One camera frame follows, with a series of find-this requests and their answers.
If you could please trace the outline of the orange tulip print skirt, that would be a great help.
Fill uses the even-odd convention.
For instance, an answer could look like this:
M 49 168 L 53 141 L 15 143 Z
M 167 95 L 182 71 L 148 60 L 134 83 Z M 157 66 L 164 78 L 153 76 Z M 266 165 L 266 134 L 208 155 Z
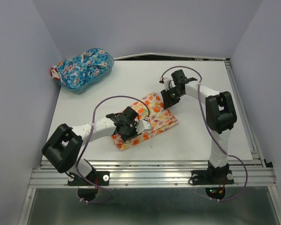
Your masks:
M 120 135 L 113 135 L 112 140 L 114 145 L 119 150 L 126 150 L 136 146 L 154 136 L 167 131 L 178 124 L 177 118 L 168 109 L 164 109 L 164 103 L 161 94 L 151 92 L 142 98 L 145 104 L 134 102 L 130 107 L 138 114 L 139 119 L 144 119 L 150 110 L 149 122 L 152 128 L 149 131 L 143 132 L 141 135 L 124 142 Z

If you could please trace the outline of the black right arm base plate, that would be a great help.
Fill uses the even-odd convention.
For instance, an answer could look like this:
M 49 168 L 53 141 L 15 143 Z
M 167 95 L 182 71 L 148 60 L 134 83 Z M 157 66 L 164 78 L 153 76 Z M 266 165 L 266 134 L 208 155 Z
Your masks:
M 191 171 L 191 176 L 188 180 L 189 184 L 195 186 L 202 185 L 232 185 L 234 184 L 234 179 L 232 172 L 229 170 L 228 172 L 208 172 L 207 170 L 194 170 Z

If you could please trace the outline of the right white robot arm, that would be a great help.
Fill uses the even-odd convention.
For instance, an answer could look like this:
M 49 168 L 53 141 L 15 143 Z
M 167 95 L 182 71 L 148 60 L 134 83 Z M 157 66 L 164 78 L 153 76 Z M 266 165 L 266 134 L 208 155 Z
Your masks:
M 194 182 L 217 183 L 224 179 L 229 173 L 229 135 L 237 121 L 231 93 L 202 85 L 201 76 L 198 79 L 186 77 L 182 67 L 177 67 L 170 79 L 161 76 L 159 82 L 164 85 L 161 94 L 165 109 L 177 104 L 184 95 L 198 100 L 203 122 L 212 139 L 207 169 L 194 172 Z

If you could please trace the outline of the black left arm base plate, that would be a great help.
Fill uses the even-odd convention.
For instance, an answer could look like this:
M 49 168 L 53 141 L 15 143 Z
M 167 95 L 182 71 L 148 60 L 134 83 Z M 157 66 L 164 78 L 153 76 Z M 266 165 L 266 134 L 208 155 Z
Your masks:
M 79 175 L 76 175 L 74 173 L 70 173 L 69 175 L 70 175 L 70 177 L 68 177 L 68 181 L 67 181 L 68 186 L 88 186 L 88 185 L 90 185 Z M 99 186 L 108 186 L 109 180 L 110 180 L 110 172 L 109 171 L 91 172 L 89 175 L 86 176 L 86 179 Z

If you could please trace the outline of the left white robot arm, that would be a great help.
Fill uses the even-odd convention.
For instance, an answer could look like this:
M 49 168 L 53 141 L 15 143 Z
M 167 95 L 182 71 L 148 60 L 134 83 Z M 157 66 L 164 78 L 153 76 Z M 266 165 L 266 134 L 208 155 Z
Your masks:
M 94 140 L 119 135 L 123 141 L 136 137 L 140 125 L 138 113 L 131 107 L 111 113 L 91 124 L 70 127 L 59 125 L 42 148 L 43 156 L 59 173 L 73 173 L 85 184 L 95 179 L 95 169 L 85 159 L 79 159 L 81 147 Z

